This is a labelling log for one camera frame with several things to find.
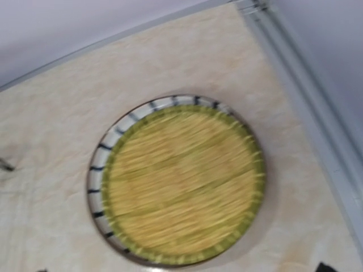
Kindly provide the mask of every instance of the woven mat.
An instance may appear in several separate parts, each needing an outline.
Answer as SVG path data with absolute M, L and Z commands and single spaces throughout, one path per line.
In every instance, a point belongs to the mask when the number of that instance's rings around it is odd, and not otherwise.
M 105 214 L 129 249 L 192 264 L 232 246 L 263 199 L 264 162 L 249 130 L 212 108 L 182 105 L 133 125 L 108 158 Z

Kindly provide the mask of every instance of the marble surface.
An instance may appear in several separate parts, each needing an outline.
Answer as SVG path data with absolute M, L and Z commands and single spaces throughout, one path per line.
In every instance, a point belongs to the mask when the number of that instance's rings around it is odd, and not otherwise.
M 233 4 L 127 37 L 0 93 L 0 271 L 149 271 L 99 236 L 85 179 L 98 140 L 123 113 L 165 94 L 233 107 L 265 151 L 261 210 L 226 253 L 185 271 L 363 271 L 299 119 Z

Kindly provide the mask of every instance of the round plate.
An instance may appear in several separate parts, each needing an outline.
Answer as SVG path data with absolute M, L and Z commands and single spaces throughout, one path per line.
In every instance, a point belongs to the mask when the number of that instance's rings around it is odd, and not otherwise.
M 238 127 L 239 133 L 243 136 L 243 141 L 248 141 L 247 146 L 251 156 L 253 156 L 252 166 L 256 170 L 254 171 L 254 173 L 256 172 L 254 174 L 256 181 L 253 187 L 255 192 L 250 199 L 251 203 L 248 209 L 241 213 L 241 222 L 236 224 L 236 228 L 232 229 L 230 234 L 218 243 L 203 250 L 197 250 L 192 254 L 160 254 L 160 252 L 150 250 L 148 247 L 144 247 L 128 237 L 123 228 L 117 223 L 118 221 L 115 220 L 115 215 L 112 209 L 109 208 L 109 174 L 115 153 L 120 150 L 120 146 L 127 141 L 129 136 L 134 133 L 135 128 L 142 127 L 149 119 L 152 121 L 154 116 L 164 116 L 165 112 L 182 111 L 183 109 L 188 111 L 195 111 L 197 109 L 197 111 L 201 110 L 213 117 L 220 116 L 218 118 L 221 118 L 223 122 L 227 122 L 232 127 Z M 105 239 L 120 253 L 139 264 L 149 266 L 158 266 L 160 264 L 166 266 L 183 266 L 213 258 L 231 247 L 244 234 L 252 223 L 262 201 L 264 183 L 265 169 L 260 148 L 251 131 L 244 123 L 240 122 L 239 118 L 236 118 L 236 114 L 229 107 L 206 97 L 175 95 L 156 99 L 137 107 L 120 118 L 106 132 L 91 160 L 87 178 L 87 197 L 90 211 L 97 228 Z

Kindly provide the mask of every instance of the green woven border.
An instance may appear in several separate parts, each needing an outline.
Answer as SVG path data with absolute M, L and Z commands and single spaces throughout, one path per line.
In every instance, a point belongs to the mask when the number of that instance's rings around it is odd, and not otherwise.
M 108 198 L 108 185 L 109 185 L 109 174 L 112 169 L 112 165 L 115 159 L 115 155 L 120 151 L 125 142 L 135 133 L 135 131 L 141 129 L 143 126 L 152 122 L 158 118 L 163 117 L 165 114 L 174 113 L 174 112 L 201 112 L 210 115 L 213 118 L 217 118 L 231 126 L 238 134 L 242 137 L 244 141 L 248 141 L 248 148 L 250 149 L 251 154 L 255 157 L 255 169 L 257 170 L 257 181 L 255 184 L 255 192 L 254 198 L 251 201 L 251 206 L 247 208 L 243 212 L 241 216 L 241 223 L 236 228 L 234 232 L 229 234 L 226 238 L 224 238 L 220 243 L 211 246 L 210 248 L 204 249 L 199 252 L 195 252 L 194 254 L 183 254 L 183 255 L 166 255 L 159 252 L 155 252 L 154 250 L 150 250 L 142 247 L 137 244 L 135 241 L 127 237 L 124 233 L 123 229 L 116 224 L 114 221 L 113 211 L 109 208 L 109 198 Z M 105 169 L 103 171 L 102 178 L 102 203 L 104 207 L 104 213 L 106 218 L 108 219 L 109 225 L 113 230 L 113 233 L 124 243 L 125 246 L 129 248 L 131 252 L 134 254 L 143 257 L 147 260 L 153 261 L 158 264 L 166 264 L 166 265 L 189 265 L 197 262 L 208 260 L 220 253 L 224 252 L 228 248 L 230 248 L 233 244 L 237 242 L 237 240 L 242 237 L 242 235 L 247 231 L 249 226 L 251 225 L 253 219 L 255 218 L 257 211 L 261 205 L 264 196 L 264 188 L 265 188 L 265 164 L 262 156 L 262 152 L 255 141 L 253 134 L 250 132 L 247 126 L 241 124 L 235 118 L 228 116 L 225 113 L 222 113 L 216 109 L 203 107 L 199 105 L 178 105 L 174 107 L 169 107 L 165 109 L 158 110 L 146 117 L 142 120 L 135 123 L 131 126 L 124 135 L 119 139 L 119 141 L 114 145 L 112 151 L 107 159 Z

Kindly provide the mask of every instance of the round woven bamboo mat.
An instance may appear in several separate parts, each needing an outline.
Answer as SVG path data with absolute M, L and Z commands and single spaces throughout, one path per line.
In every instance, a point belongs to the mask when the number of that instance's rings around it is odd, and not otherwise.
M 131 252 L 187 265 L 231 247 L 263 199 L 265 169 L 250 131 L 200 105 L 153 112 L 112 148 L 102 180 L 104 213 Z

